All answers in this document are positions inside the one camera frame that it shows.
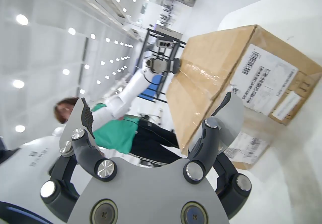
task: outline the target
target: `brown hair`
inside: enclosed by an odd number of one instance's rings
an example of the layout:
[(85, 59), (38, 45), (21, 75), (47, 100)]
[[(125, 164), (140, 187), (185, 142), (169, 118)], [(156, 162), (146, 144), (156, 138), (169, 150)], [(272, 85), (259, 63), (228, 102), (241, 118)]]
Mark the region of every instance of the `brown hair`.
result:
[(58, 111), (58, 108), (57, 106), (63, 104), (63, 103), (66, 103), (66, 104), (69, 104), (69, 105), (73, 105), (75, 106), (77, 100), (79, 99), (79, 97), (70, 97), (70, 98), (65, 98), (63, 100), (61, 100), (60, 102), (57, 102), (57, 104), (55, 105), (54, 107), (54, 115), (55, 115), (55, 118), (61, 123), (61, 124), (64, 124), (66, 123), (66, 119), (61, 116), (60, 112)]

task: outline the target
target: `black pants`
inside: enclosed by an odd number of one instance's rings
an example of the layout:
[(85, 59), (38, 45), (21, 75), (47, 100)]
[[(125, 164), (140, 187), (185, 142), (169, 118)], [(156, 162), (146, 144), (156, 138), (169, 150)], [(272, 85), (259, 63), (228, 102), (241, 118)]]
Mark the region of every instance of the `black pants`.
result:
[(179, 148), (174, 133), (143, 120), (140, 120), (138, 124), (138, 132), (133, 139), (131, 154), (160, 165), (169, 164), (181, 158), (161, 146)]

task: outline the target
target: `green shirt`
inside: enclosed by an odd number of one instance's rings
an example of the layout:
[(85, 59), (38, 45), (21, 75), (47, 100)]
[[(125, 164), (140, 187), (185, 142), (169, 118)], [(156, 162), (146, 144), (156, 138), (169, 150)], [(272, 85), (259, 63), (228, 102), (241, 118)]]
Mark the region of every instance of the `green shirt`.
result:
[[(106, 107), (100, 103), (92, 111)], [(124, 117), (123, 120), (109, 121), (101, 128), (93, 131), (95, 142), (98, 146), (116, 149), (117, 151), (128, 154), (132, 148), (132, 141), (138, 129), (139, 118)]]

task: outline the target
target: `cardboard box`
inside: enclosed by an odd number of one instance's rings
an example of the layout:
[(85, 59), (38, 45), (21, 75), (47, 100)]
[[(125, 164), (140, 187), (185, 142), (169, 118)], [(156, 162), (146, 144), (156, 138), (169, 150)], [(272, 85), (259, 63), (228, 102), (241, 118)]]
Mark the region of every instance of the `cardboard box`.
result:
[(322, 75), (321, 66), (258, 25), (192, 37), (181, 62), (166, 97), (183, 154), (228, 91), (243, 99), (242, 132), (270, 144)]

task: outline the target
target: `person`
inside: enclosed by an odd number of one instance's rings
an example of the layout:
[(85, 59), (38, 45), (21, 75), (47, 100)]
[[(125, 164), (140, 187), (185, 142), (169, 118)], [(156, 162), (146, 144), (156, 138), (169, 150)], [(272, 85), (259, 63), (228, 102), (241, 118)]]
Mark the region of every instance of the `person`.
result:
[[(67, 122), (78, 99), (78, 97), (65, 98), (55, 105), (54, 115), (61, 124)], [(166, 165), (181, 158), (162, 146), (179, 148), (173, 132), (137, 116), (125, 115), (97, 127), (95, 120), (104, 118), (104, 107), (105, 104), (99, 103), (92, 109), (92, 130), (98, 146), (132, 154), (158, 165)]]

